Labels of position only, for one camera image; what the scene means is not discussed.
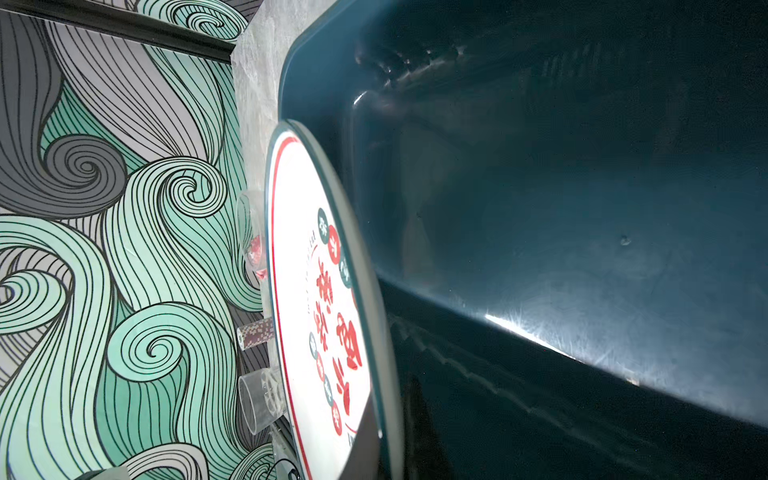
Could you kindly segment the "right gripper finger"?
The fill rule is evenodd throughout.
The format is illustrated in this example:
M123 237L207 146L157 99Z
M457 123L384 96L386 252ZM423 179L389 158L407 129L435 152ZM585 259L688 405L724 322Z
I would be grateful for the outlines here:
M373 400L366 402L357 436L339 480L375 480L379 478L380 438Z

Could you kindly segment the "white plate red characters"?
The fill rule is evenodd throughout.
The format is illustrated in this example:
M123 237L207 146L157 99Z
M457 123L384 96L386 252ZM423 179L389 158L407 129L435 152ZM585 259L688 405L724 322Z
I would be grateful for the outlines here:
M381 290L341 181L300 122L276 127L265 184L269 291L302 474L338 479L371 398L379 478L401 479L403 402Z

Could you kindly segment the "teal plastic bin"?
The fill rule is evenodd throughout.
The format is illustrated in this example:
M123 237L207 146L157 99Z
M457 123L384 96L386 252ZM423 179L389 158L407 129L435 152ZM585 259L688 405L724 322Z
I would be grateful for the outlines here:
M340 1L283 118L379 280L409 479L767 475L767 5Z

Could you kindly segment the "clear drinking glass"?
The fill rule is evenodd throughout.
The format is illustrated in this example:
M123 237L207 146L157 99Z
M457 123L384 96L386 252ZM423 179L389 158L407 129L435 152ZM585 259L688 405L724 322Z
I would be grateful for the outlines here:
M237 387L244 420L252 435L285 414L285 391L278 368L262 368L240 376Z

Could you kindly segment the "small pink toy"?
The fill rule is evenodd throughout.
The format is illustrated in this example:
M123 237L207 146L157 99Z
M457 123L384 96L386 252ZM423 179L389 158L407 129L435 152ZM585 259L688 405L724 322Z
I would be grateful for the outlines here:
M264 243L261 235L254 236L246 245L244 257L250 272L263 281L267 277Z

